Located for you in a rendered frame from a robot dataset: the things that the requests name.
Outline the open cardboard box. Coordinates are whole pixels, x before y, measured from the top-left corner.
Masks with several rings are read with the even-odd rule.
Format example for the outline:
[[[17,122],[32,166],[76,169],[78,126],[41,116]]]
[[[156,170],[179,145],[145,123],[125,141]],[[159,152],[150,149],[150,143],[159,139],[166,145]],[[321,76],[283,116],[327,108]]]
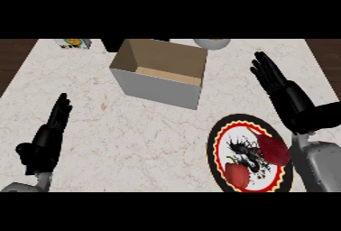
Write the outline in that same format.
[[[153,39],[126,39],[109,66],[126,96],[197,109],[207,51]]]

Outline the colourful printed packet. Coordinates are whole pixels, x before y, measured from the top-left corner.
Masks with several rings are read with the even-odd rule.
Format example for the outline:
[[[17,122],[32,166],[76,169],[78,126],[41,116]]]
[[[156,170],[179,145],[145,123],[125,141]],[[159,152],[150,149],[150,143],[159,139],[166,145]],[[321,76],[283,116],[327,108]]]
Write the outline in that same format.
[[[89,47],[89,39],[54,39],[61,49],[86,49]]]

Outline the dark red pear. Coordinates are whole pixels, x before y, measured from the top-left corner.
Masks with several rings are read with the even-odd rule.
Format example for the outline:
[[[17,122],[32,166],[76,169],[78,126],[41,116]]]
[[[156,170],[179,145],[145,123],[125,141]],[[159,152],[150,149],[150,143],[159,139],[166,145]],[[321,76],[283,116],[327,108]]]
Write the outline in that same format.
[[[265,134],[256,134],[252,129],[249,132],[256,138],[265,161],[277,166],[284,166],[290,160],[290,155],[283,141]]]

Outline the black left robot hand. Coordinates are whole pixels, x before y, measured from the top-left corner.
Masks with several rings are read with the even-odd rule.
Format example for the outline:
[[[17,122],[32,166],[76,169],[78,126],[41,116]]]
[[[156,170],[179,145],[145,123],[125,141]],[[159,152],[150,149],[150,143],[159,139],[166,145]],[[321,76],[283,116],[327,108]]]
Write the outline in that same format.
[[[54,170],[60,158],[61,134],[70,111],[70,100],[66,98],[66,94],[60,93],[47,122],[39,126],[32,141],[16,146],[20,164],[26,166],[26,175]]]

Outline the black-rimmed patterned plate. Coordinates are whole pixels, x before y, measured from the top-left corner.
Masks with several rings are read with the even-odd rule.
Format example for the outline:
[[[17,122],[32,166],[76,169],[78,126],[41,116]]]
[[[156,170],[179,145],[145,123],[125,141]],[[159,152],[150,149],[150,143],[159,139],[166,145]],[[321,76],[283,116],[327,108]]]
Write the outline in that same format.
[[[278,132],[258,117],[233,114],[221,118],[210,128],[206,142],[206,158],[210,176],[222,192],[289,192],[293,182],[293,166],[268,163],[261,154],[256,138],[249,132],[265,134],[283,141]],[[231,156],[247,167],[249,184],[235,188],[224,178],[224,164]]]

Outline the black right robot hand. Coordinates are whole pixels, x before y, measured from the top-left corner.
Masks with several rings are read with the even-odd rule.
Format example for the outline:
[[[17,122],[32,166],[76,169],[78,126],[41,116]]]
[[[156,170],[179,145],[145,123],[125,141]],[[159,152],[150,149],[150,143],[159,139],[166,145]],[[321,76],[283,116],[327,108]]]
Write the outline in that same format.
[[[293,134],[341,125],[341,101],[315,106],[297,84],[287,80],[262,51],[253,53],[250,72],[268,95],[278,119]]]

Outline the grey round bowl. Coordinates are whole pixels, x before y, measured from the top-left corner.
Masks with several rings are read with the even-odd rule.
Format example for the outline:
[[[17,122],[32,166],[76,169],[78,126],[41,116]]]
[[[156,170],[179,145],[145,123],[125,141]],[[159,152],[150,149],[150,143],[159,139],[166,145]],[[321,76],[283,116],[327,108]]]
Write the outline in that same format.
[[[206,50],[219,50],[230,43],[228,39],[194,39],[196,45]]]

